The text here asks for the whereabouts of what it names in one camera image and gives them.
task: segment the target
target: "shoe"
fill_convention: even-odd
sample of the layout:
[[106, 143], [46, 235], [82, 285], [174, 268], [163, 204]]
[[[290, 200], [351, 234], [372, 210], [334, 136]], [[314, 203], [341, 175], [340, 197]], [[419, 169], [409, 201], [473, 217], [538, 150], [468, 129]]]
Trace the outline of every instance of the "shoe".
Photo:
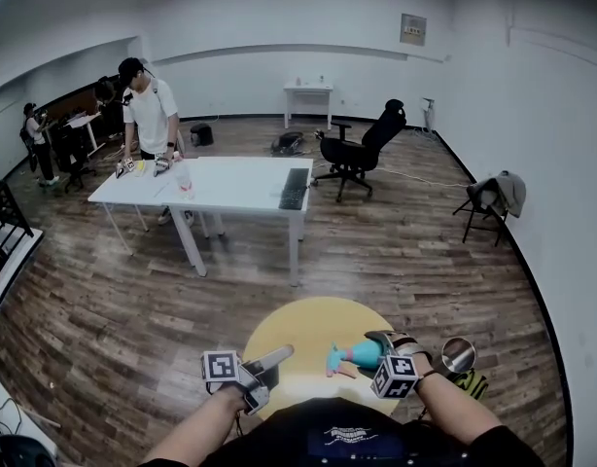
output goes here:
[[169, 223], [170, 221], [171, 221], [171, 211], [169, 210], [168, 207], [165, 207], [164, 211], [162, 211], [162, 214], [160, 216], [158, 216], [158, 224], [164, 225], [165, 223]]

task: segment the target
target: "round yellow table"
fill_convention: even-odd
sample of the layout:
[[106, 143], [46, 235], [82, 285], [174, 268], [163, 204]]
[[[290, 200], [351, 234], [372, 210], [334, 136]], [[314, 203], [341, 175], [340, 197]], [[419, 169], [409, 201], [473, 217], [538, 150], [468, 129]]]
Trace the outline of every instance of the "round yellow table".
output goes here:
[[291, 344], [295, 354], [279, 366], [279, 384], [258, 415], [266, 420], [278, 410], [311, 398], [333, 397], [391, 414], [398, 400], [378, 399], [369, 388], [371, 380], [353, 364], [343, 362], [342, 366], [357, 378], [326, 374], [332, 342], [347, 349], [365, 341], [365, 332], [375, 330], [392, 330], [392, 326], [370, 308], [341, 298], [308, 298], [273, 311], [249, 339], [243, 360], [260, 358], [284, 344]]

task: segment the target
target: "electrical box on wall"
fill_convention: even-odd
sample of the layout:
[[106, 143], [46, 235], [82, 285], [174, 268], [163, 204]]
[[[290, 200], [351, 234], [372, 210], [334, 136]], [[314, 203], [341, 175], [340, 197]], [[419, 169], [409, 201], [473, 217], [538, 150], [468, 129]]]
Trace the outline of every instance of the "electrical box on wall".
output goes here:
[[411, 14], [403, 14], [400, 43], [424, 47], [426, 44], [426, 19]]

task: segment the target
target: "black keyboard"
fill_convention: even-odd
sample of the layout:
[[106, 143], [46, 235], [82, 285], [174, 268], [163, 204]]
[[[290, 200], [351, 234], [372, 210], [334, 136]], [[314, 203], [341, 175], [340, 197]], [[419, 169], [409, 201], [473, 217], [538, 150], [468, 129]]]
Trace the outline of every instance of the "black keyboard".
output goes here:
[[307, 192], [307, 177], [309, 169], [293, 168], [288, 173], [286, 186], [281, 193], [279, 209], [292, 209], [300, 211], [302, 209], [302, 200]]

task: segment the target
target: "black office chair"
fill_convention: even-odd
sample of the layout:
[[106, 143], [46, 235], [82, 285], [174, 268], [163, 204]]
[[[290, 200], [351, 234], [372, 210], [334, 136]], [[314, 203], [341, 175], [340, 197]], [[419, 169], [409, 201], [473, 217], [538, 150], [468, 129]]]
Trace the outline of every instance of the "black office chair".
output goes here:
[[56, 152], [56, 163], [58, 168], [69, 173], [69, 181], [65, 185], [65, 194], [74, 182], [78, 182], [79, 189], [82, 189], [83, 175], [92, 173], [97, 175], [95, 169], [85, 166], [88, 161], [87, 148], [82, 128], [73, 129], [71, 126], [63, 126], [53, 136], [53, 148]]
[[320, 152], [332, 163], [331, 174], [314, 178], [312, 185], [317, 187], [319, 180], [341, 178], [337, 202], [341, 202], [341, 194], [347, 180], [366, 187], [368, 197], [371, 197], [372, 187], [365, 182], [366, 172], [376, 168], [381, 149], [406, 126], [403, 106], [404, 104], [396, 99], [387, 102], [385, 112], [366, 132], [361, 144], [346, 140], [346, 129], [351, 127], [346, 123], [332, 123], [339, 126], [339, 139], [327, 138], [321, 131], [318, 135]]

